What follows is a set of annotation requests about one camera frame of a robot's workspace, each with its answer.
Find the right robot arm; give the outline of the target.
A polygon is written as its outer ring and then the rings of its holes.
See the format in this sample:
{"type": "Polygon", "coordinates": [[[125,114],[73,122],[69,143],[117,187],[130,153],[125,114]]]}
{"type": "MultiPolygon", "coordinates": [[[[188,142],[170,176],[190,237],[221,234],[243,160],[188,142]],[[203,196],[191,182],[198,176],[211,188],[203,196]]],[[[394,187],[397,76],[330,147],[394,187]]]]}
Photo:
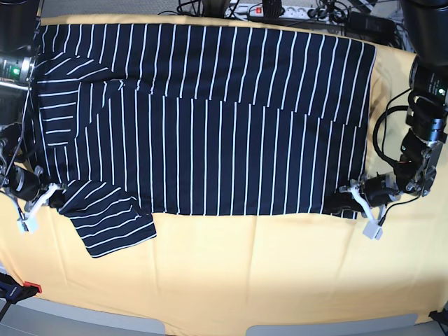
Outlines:
{"type": "Polygon", "coordinates": [[[37,166],[29,171],[21,165],[34,153],[25,146],[26,121],[31,120],[34,71],[40,43],[42,1],[1,2],[1,192],[17,208],[18,222],[27,225],[43,206],[61,203],[63,183],[53,183],[37,166]]]}

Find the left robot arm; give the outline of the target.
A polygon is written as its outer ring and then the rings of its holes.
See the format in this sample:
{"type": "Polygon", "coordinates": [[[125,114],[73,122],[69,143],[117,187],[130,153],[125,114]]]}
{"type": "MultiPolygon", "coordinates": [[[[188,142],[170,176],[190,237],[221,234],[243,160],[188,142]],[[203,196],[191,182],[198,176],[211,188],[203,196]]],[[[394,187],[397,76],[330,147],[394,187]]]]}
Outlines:
{"type": "Polygon", "coordinates": [[[388,174],[351,180],[324,203],[324,211],[353,211],[382,226],[387,213],[400,204],[400,196],[414,200],[431,191],[437,163],[447,141],[447,2],[401,1],[405,28],[416,52],[409,73],[408,104],[387,105],[377,119],[372,144],[378,156],[392,167],[388,174]],[[380,127],[396,111],[406,111],[409,126],[401,144],[400,158],[387,156],[378,142],[380,127]]]}

